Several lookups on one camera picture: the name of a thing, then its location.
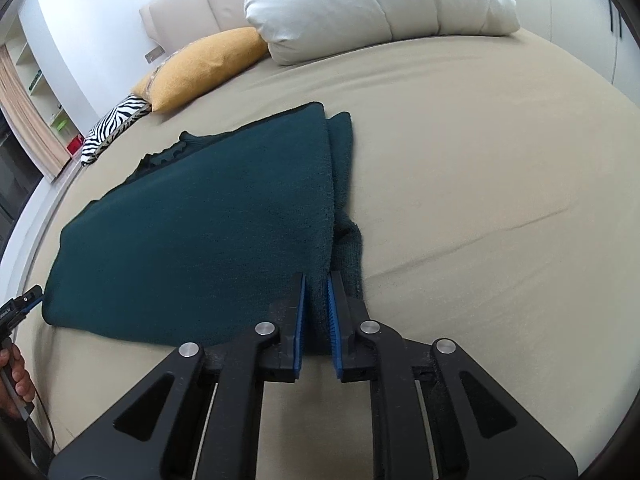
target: red object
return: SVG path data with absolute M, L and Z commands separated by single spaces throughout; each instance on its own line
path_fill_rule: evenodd
M 84 137 L 82 136 L 82 134 L 77 134 L 73 140 L 67 145 L 67 150 L 69 153 L 71 153 L 71 155 L 73 155 L 77 150 L 80 149 L 80 146 L 82 146 L 82 143 L 84 142 Z

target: dark green sweater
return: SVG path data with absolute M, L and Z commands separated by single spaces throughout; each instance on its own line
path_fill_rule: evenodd
M 327 272 L 362 295 L 360 232 L 344 211 L 352 146 L 350 116 L 326 120 L 320 103 L 216 136 L 183 132 L 63 229 L 44 319 L 208 346 L 264 320 L 302 270 L 305 344 L 328 352 Z

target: curtain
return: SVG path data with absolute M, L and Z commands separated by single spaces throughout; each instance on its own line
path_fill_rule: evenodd
M 37 158 L 37 167 L 47 180 L 56 178 L 71 155 L 31 102 L 4 45 L 0 46 L 0 104 L 26 151 Z

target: silver bolt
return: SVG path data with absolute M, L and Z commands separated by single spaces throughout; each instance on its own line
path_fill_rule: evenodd
M 368 321 L 363 321 L 360 324 L 360 330 L 362 330 L 365 334 L 376 334 L 380 332 L 380 324 L 372 319 Z
M 456 344 L 451 339 L 440 339 L 436 343 L 436 348 L 441 354 L 453 354 L 456 351 Z
M 198 350 L 200 350 L 200 348 L 196 343 L 184 343 L 180 346 L 178 352 L 180 352 L 182 357 L 193 357 L 198 353 Z
M 263 321 L 255 326 L 255 331 L 260 335 L 270 335 L 276 331 L 276 326 L 269 321 Z

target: bed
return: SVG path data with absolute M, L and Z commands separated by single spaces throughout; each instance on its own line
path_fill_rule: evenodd
M 178 113 L 140 119 L 70 186 L 28 286 L 46 282 L 61 229 L 145 153 L 309 101 L 353 118 L 349 214 L 371 316 L 405 338 L 458 341 L 583 471 L 640 388 L 640 110 L 526 30 L 291 67 L 267 58 Z M 172 350 L 38 314 L 17 342 L 61 447 Z M 259 479 L 371 476 L 368 386 L 338 383 L 328 358 L 306 360 L 295 385 L 266 385 L 261 428 Z

